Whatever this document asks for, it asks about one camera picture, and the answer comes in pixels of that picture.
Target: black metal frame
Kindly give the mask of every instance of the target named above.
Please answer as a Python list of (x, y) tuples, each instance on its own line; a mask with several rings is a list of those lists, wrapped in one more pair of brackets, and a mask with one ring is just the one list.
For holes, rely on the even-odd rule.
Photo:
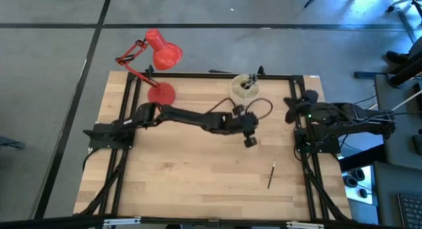
[[(142, 73), (143, 75), (149, 76), (149, 77), (154, 77), (154, 78), (160, 78), (160, 77), (169, 77), (169, 78), (202, 78), (202, 79), (232, 79), (234, 77), (237, 76), (237, 74), (231, 74), (231, 73), (217, 73), (217, 74), (211, 74), (211, 73)], [(284, 80), (284, 81), (289, 81), (289, 85), (290, 85), (290, 92), (291, 92), (291, 97), (292, 98), (297, 98), (297, 94), (296, 94), (296, 85), (299, 85), (299, 89), (301, 91), (301, 94), (303, 94), (305, 92), (305, 83), (303, 80), (303, 76), (301, 75), (266, 75), (265, 73), (261, 73), (259, 76), (259, 79), (266, 79), (266, 80)], [(125, 110), (127, 108), (127, 100), (129, 99), (129, 92), (131, 89), (131, 83), (132, 80), (134, 78), (134, 75), (129, 73), (128, 74), (128, 78), (127, 78), (127, 82), (126, 82), (126, 87), (125, 87), (125, 92), (123, 93), (123, 100), (122, 100), (122, 105), (121, 105), (121, 109), (120, 109), (120, 115), (119, 115), (119, 119), (123, 119), (125, 116)], [(133, 103), (131, 106), (131, 114), (133, 114), (136, 110), (136, 106), (137, 106), (137, 100), (138, 100), (138, 96), (139, 96), (139, 92), (140, 92), (140, 80), (137, 79), (136, 80), (136, 86), (135, 86), (135, 93), (134, 93), (134, 98), (133, 98)], [(300, 127), (301, 126), (301, 120), (300, 118), (297, 118), (296, 121), (296, 127)], [(109, 165), (107, 167), (107, 180), (110, 180), (110, 176), (113, 173), (113, 169), (114, 169), (114, 165), (115, 165), (115, 159), (117, 156), (117, 151), (118, 149), (112, 149), (111, 150), (111, 156), (110, 156), (110, 161), (109, 161)], [(115, 188), (115, 194), (114, 194), (114, 198), (113, 198), (113, 206), (111, 209), (111, 215), (117, 216), (117, 209), (118, 209), (118, 205), (119, 205), (119, 198), (120, 198), (120, 194), (121, 194), (121, 190), (122, 190), (122, 183), (123, 183), (123, 176), (124, 176), (124, 171), (125, 171), (125, 166), (126, 166), (126, 159), (127, 159), (127, 154), (129, 152), (129, 149), (123, 149), (122, 152), (122, 158), (124, 157), (124, 160), (122, 161), (122, 171), (118, 176), (117, 179), (117, 185)], [(302, 159), (306, 159), (306, 154), (303, 153), (301, 155)], [(316, 173), (316, 178), (318, 180), (318, 182), (322, 185), (322, 176), (320, 173), (320, 166), (319, 166), (319, 161), (318, 161), (318, 156), (317, 154), (313, 154), (313, 166), (314, 166), (314, 170)], [(307, 201), (308, 201), (308, 208), (309, 208), (309, 215), (311, 220), (317, 219), (317, 214), (316, 214), (316, 210), (315, 210), (315, 202), (313, 199), (313, 192), (312, 192), (312, 184), (310, 179), (305, 176), (305, 164), (307, 164), (307, 162), (302, 161), (302, 166), (303, 166), (303, 171), (304, 171), (304, 180), (305, 180), (305, 188), (306, 188), (306, 192), (307, 192)], [(100, 205), (100, 210), (99, 210), (99, 214), (104, 214), (105, 213), (105, 205), (107, 202), (107, 196), (103, 199), (102, 204)], [(321, 202), (321, 209), (322, 209), (322, 217), (323, 219), (329, 219), (328, 216), (328, 209), (327, 206), (325, 205), (324, 201), (322, 200), (322, 197), (320, 196), (320, 202)], [(155, 222), (155, 220), (157, 220), (157, 223), (168, 223), (168, 224), (175, 224), (175, 223), (192, 223), (192, 221), (197, 222), (199, 224), (199, 222), (201, 222), (201, 224), (207, 223), (207, 225), (209, 224), (213, 224), (213, 225), (219, 225), (222, 222), (225, 221), (230, 221), (230, 220), (217, 220), (217, 222), (215, 222), (215, 220), (201, 220), (201, 219), (190, 219), (190, 218), (186, 218), (186, 219), (182, 219), (182, 218), (150, 218), (150, 222)], [(284, 221), (278, 221), (278, 220), (274, 220), (274, 221), (261, 221), (261, 220), (232, 220), (233, 222), (236, 223), (236, 225), (240, 224), (244, 224), (244, 225), (267, 225), (267, 226), (274, 226), (276, 225), (281, 225), (281, 224), (285, 224), (286, 222)]]

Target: pen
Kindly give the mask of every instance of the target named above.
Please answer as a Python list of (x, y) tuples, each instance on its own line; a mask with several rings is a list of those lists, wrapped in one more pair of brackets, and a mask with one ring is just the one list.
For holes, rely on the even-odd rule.
[(274, 167), (276, 167), (276, 160), (274, 160), (274, 163), (272, 164), (272, 169), (271, 169), (271, 174), (270, 174), (270, 181), (268, 182), (268, 187), (267, 187), (267, 189), (269, 189), (269, 188), (270, 188), (271, 179), (272, 179), (272, 174), (274, 173)]

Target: red desk lamp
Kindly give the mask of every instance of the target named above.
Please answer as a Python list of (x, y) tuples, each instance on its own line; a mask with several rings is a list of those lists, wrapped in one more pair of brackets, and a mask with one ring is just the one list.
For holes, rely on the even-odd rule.
[[(183, 56), (183, 51), (178, 46), (166, 42), (161, 33), (155, 28), (151, 28), (145, 33), (145, 39), (143, 41), (137, 40), (135, 44), (123, 56), (117, 57), (116, 62), (125, 67), (131, 73), (141, 78), (143, 81), (151, 85), (148, 91), (149, 102), (157, 102), (160, 104), (172, 104), (174, 102), (176, 93), (174, 88), (166, 82), (156, 82), (155, 80), (141, 75), (138, 71), (129, 66), (129, 63), (138, 57), (147, 47), (151, 45), (152, 49), (152, 61), (157, 70), (163, 71), (170, 69), (177, 65)], [(131, 52), (139, 47), (140, 50), (134, 54)]]

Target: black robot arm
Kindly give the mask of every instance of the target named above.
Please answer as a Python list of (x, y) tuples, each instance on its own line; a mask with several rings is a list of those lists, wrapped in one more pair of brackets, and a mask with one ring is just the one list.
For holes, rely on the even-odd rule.
[(341, 135), (367, 132), (389, 138), (396, 129), (391, 111), (363, 110), (351, 103), (324, 103), (317, 99), (314, 90), (307, 90), (297, 100), (284, 98), (289, 106), (286, 122), (292, 123), (298, 116), (307, 119), (308, 126), (294, 132), (301, 152), (339, 153), (337, 138)]
[(136, 114), (128, 119), (115, 120), (110, 127), (94, 126), (94, 130), (84, 130), (91, 139), (101, 140), (103, 138), (113, 139), (114, 142), (125, 142), (133, 138), (133, 133), (137, 128), (156, 127), (164, 121), (176, 121), (189, 125), (199, 126), (204, 131), (220, 134), (232, 135), (243, 133), (245, 136), (244, 144), (246, 147), (252, 147), (257, 141), (252, 135), (258, 127), (258, 118), (253, 112), (243, 112), (243, 106), (236, 106), (231, 112), (206, 112), (198, 113), (180, 108), (174, 108), (170, 105), (161, 105), (159, 103), (145, 103), (138, 107)]

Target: wooden tabletop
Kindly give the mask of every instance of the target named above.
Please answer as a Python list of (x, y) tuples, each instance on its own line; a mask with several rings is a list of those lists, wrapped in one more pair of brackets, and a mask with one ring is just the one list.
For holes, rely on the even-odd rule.
[[(100, 123), (118, 118), (126, 77), (126, 72), (110, 72), (98, 116)], [(319, 77), (304, 78), (306, 88), (317, 90), (319, 101), (323, 101)], [(206, 112), (229, 96), (230, 79), (156, 80), (174, 86), (176, 100), (173, 106), (176, 108)], [(245, 148), (242, 134), (213, 135), (196, 126), (170, 121), (147, 130), (136, 130), (118, 215), (308, 220), (302, 166), (293, 156), (294, 124), (284, 121), (287, 106), (283, 97), (290, 97), (289, 83), (259, 80), (259, 85), (259, 95), (271, 100), (274, 109), (267, 118), (260, 120), (255, 147)], [(149, 88), (147, 84), (141, 85), (139, 104), (147, 101)], [(226, 102), (216, 111), (230, 112), (231, 109)], [(268, 111), (269, 105), (257, 102), (251, 109), (260, 116)], [(104, 184), (109, 156), (109, 149), (101, 149), (87, 161), (75, 213), (86, 208)], [(274, 159), (277, 163), (270, 189), (267, 189)], [(319, 154), (319, 162), (324, 188), (340, 210), (350, 217), (337, 160), (330, 154)], [(316, 213), (322, 217), (317, 195), (314, 189)], [(106, 212), (111, 210), (112, 201), (111, 196)]]

